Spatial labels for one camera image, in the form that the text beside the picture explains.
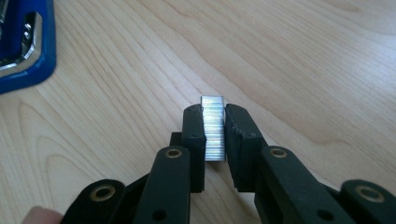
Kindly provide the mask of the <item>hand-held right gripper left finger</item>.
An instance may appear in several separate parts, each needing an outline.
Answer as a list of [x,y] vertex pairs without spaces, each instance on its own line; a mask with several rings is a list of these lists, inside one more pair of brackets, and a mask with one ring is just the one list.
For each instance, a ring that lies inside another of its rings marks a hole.
[[205,190],[205,129],[200,104],[184,109],[182,130],[171,134],[170,146],[185,147],[191,157],[191,193]]

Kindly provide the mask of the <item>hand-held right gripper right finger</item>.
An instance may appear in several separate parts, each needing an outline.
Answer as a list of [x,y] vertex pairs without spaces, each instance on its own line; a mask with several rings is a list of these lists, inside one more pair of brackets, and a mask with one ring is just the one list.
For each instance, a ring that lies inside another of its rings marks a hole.
[[266,141],[244,107],[226,105],[224,136],[234,186],[239,192],[254,192],[255,157]]

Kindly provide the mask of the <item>silver staple strip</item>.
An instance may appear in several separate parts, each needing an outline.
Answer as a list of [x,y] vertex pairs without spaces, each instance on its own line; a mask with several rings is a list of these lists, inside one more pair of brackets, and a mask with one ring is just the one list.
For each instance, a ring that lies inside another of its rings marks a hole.
[[224,102],[222,96],[202,96],[204,131],[206,137],[205,160],[224,161]]

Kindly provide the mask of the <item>blue stapler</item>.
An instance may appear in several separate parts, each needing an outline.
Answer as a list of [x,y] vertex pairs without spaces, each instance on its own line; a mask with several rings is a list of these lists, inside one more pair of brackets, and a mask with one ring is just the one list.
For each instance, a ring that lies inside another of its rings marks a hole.
[[0,94],[41,83],[55,67],[53,0],[0,0]]

